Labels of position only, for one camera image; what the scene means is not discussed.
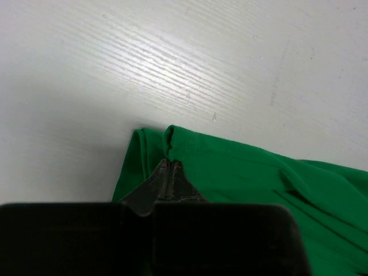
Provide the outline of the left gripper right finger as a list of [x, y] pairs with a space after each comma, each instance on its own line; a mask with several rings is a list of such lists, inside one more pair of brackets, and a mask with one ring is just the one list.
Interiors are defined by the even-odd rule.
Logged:
[[171, 201], [205, 202], [205, 197], [188, 180], [183, 164], [175, 160], [171, 168]]

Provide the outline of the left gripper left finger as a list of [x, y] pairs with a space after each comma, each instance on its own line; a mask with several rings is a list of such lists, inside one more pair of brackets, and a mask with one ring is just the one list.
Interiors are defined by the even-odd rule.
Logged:
[[119, 200], [119, 203], [127, 206], [138, 216], [150, 215], [155, 202], [164, 200], [166, 197], [169, 176], [170, 161], [163, 159], [153, 173], [123, 199]]

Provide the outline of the green t shirt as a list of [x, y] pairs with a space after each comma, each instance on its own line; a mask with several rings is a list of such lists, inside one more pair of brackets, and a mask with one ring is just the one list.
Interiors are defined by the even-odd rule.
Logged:
[[212, 202], [286, 206], [300, 227], [314, 275], [367, 274], [367, 172], [292, 159], [179, 126], [133, 132], [113, 194], [118, 201], [162, 159], [182, 162]]

